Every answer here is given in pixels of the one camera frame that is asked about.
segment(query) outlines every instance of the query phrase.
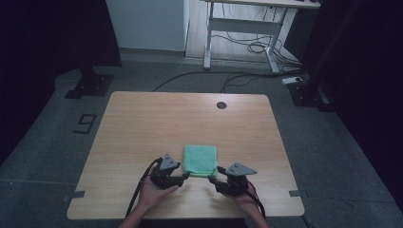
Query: white table leg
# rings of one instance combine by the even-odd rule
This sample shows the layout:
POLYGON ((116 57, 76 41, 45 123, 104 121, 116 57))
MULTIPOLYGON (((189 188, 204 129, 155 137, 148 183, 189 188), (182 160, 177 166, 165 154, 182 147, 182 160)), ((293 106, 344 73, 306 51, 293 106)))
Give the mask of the white table leg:
POLYGON ((211 3, 210 15, 208 17, 208 26, 207 26, 207 43, 205 44, 205 51, 204 51, 204 69, 210 69, 210 62, 211 62, 211 30, 212 30, 210 22, 213 20, 213 10, 214 10, 214 3, 211 3))
POLYGON ((281 17, 278 20, 278 25, 277 25, 274 37, 270 42, 269 48, 266 49, 266 55, 267 55, 267 58, 269 59, 270 67, 272 68, 272 71, 274 73, 279 73, 279 70, 278 70, 278 65, 276 63, 277 58, 273 52, 276 47, 276 42, 278 40, 279 33, 281 32, 282 24, 284 22, 285 15, 287 14, 287 10, 288 10, 287 8, 284 8, 281 17))

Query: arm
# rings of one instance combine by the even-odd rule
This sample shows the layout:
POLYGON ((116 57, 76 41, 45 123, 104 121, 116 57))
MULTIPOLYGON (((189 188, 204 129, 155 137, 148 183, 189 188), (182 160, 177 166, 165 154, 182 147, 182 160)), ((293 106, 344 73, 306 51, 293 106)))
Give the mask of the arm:
MULTIPOLYGON (((251 183, 249 183, 248 191, 255 196, 257 195, 251 183)), ((226 197, 232 199, 240 207, 240 209, 246 214, 246 216, 253 221, 254 227, 269 228, 266 219, 260 213, 258 205, 246 194, 242 194, 237 197, 226 197)))
POLYGON ((161 190, 155 186, 150 177, 146 177, 142 188, 140 189, 139 201, 127 218, 122 222, 119 228, 137 228, 143 217, 156 206, 163 197, 175 192, 179 186, 172 186, 161 190))

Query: black stand base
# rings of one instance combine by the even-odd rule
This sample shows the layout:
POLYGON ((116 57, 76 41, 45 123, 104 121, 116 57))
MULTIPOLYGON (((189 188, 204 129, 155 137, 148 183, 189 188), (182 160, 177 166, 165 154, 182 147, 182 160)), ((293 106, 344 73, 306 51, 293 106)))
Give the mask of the black stand base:
POLYGON ((295 106, 317 107, 320 111, 333 112, 330 104, 323 103, 319 92, 316 91, 314 95, 311 95, 312 92, 308 93, 305 91, 305 85, 295 84, 289 84, 288 89, 290 90, 290 95, 295 106))
POLYGON ((80 68, 82 78, 65 99, 81 99, 82 96, 104 97, 112 83, 113 76, 96 74, 92 67, 80 68))

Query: person's left hand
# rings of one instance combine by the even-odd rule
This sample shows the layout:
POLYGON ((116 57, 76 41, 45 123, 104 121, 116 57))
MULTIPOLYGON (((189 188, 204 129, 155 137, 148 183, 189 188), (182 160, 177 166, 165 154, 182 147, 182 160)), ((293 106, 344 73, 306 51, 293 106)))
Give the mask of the person's left hand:
POLYGON ((164 190, 158 188, 156 185, 154 185, 149 176, 153 169, 154 168, 150 170, 148 176, 144 179, 143 186, 140 189, 139 202, 137 203, 137 206, 143 207, 146 209, 146 211, 157 205, 163 199, 163 197, 175 192, 179 188, 178 185, 164 190))

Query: table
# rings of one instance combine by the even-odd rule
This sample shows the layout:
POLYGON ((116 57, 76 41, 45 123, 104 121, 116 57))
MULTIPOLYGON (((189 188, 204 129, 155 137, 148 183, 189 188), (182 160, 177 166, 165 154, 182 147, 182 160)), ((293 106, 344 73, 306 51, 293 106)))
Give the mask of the table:
POLYGON ((210 13, 208 18, 207 27, 207 43, 205 45, 204 52, 204 64, 205 69, 209 69, 211 66, 211 32, 216 31, 232 31, 254 34, 273 35, 272 42, 270 42, 269 48, 266 49, 266 56, 269 60, 270 67, 275 73, 279 73, 278 65, 276 63, 276 57, 273 53, 276 46, 276 42, 281 32, 282 24, 284 22, 285 15, 289 8, 295 9, 318 9, 320 4, 318 2, 312 3, 309 0, 303 2, 297 0, 203 0, 210 3, 210 13), (243 4, 243 5, 259 5, 268 7, 282 7, 284 10, 278 21, 276 22, 263 22, 263 21, 250 21, 239 20, 229 18, 214 18, 214 3, 230 3, 230 4, 243 4))
MULTIPOLYGON (((99 126, 76 192, 70 219, 123 219, 148 165, 169 153, 182 162, 186 144, 215 145, 220 166, 240 162, 268 217, 301 216, 296 181, 269 100, 264 95, 114 92, 99 126), (219 109, 217 103, 226 103, 219 109)), ((208 179, 189 178, 146 219, 243 218, 234 202, 208 179)))

